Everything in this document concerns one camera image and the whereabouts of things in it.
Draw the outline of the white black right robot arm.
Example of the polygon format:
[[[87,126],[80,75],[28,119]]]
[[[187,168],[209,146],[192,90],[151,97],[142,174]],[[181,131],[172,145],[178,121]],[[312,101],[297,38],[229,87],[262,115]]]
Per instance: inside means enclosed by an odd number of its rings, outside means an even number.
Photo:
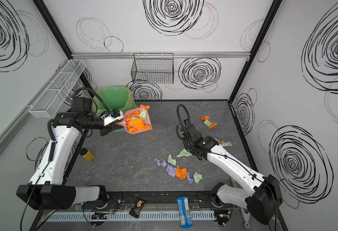
[[[240,188],[226,184],[217,186],[215,195],[219,201],[247,209],[264,225],[270,223],[283,203],[279,181],[273,175],[266,177],[251,169],[232,156],[216,139],[203,137],[191,123],[178,124],[176,133],[193,156],[215,164],[240,185]]]

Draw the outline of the pink plastic dustpan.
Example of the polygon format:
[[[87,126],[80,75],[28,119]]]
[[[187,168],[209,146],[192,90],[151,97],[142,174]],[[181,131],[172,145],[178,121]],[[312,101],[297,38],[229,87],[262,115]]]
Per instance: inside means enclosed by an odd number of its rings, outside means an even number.
[[[127,111],[123,116],[123,121],[118,122],[117,125],[123,126],[129,134],[138,134],[152,130],[146,106]]]

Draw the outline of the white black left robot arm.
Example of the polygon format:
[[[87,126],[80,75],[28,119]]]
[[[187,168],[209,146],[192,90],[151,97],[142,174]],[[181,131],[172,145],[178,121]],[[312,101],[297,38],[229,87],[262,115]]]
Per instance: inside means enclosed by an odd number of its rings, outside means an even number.
[[[99,130],[101,136],[121,129],[118,121],[123,119],[122,111],[115,109],[101,117],[90,115],[82,109],[71,109],[58,113],[48,121],[50,142],[40,165],[27,185],[20,185],[16,195],[31,208],[68,209],[73,205],[101,201],[109,202],[104,186],[66,186],[64,169],[75,140],[83,130]]]

